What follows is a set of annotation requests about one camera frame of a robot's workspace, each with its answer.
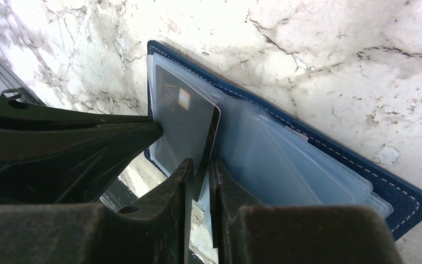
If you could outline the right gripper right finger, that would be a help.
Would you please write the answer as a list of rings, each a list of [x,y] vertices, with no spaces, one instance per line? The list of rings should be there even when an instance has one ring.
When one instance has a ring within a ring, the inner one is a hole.
[[[365,206],[269,206],[209,164],[219,263],[402,263],[386,222]]]

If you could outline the navy blue card holder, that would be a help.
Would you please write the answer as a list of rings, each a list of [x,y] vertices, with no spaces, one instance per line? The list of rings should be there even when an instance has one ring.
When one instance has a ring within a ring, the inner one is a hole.
[[[148,114],[154,66],[163,63],[208,83],[221,111],[209,161],[272,206],[364,205],[384,218],[395,239],[422,221],[422,190],[384,170],[265,99],[150,40]],[[198,205],[210,222],[209,168]]]

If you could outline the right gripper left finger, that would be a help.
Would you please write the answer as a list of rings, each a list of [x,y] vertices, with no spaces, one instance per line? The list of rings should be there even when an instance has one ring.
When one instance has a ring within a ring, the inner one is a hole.
[[[186,263],[193,160],[114,212],[101,203],[0,205],[0,263]]]

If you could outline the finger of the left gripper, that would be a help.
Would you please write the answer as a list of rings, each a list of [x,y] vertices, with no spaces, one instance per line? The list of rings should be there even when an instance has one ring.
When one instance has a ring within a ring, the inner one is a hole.
[[[95,202],[162,134],[156,122],[52,131],[0,129],[0,204]]]
[[[0,96],[0,129],[64,130],[151,122],[148,116],[77,112],[19,102]]]

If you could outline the dark VIP card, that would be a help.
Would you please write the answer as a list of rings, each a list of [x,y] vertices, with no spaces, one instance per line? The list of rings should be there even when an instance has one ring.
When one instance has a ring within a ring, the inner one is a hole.
[[[153,116],[163,136],[152,147],[151,158],[167,174],[184,159],[192,159],[192,193],[198,201],[221,111],[209,84],[198,77],[163,63],[154,66],[154,77]]]

